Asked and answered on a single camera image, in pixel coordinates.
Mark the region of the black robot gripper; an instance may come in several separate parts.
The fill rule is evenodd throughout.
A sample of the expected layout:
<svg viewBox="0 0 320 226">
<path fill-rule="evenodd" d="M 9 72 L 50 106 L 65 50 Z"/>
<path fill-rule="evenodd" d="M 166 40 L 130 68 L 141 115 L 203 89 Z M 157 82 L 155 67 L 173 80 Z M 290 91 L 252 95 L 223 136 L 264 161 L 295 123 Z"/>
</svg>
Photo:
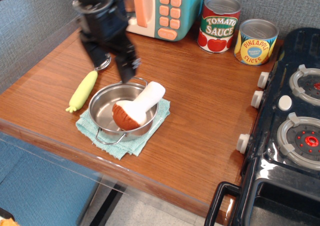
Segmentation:
<svg viewBox="0 0 320 226">
<path fill-rule="evenodd" d="M 108 67 L 113 53 L 122 83 L 135 77 L 141 59 L 126 35 L 129 19 L 124 0 L 104 0 L 94 5 L 74 0 L 72 6 L 80 14 L 80 39 L 93 66 Z"/>
</svg>

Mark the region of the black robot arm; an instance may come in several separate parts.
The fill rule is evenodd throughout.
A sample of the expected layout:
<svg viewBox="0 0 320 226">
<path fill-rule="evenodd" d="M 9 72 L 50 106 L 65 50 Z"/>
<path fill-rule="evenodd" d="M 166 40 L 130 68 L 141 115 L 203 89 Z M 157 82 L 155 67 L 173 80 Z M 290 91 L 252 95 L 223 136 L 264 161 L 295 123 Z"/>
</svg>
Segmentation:
<svg viewBox="0 0 320 226">
<path fill-rule="evenodd" d="M 113 54 L 121 81 L 135 77 L 141 60 L 126 34 L 125 0 L 74 0 L 72 6 L 79 13 L 80 40 L 93 65 L 106 65 Z"/>
</svg>

